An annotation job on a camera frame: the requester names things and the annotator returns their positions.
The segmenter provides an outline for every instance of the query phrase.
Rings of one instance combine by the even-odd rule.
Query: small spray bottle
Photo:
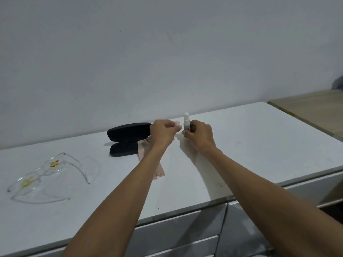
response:
[[[185,117],[183,120],[183,129],[189,131],[191,129],[191,122],[189,120],[189,113],[185,113]]]

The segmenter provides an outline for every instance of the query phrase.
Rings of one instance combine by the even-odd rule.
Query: right hand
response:
[[[190,131],[184,130],[182,134],[193,142],[195,149],[202,155],[217,148],[213,139],[212,127],[209,124],[193,120]]]

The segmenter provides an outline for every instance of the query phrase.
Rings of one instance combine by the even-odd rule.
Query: wooden table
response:
[[[324,90],[270,100],[269,104],[343,141],[343,91]]]

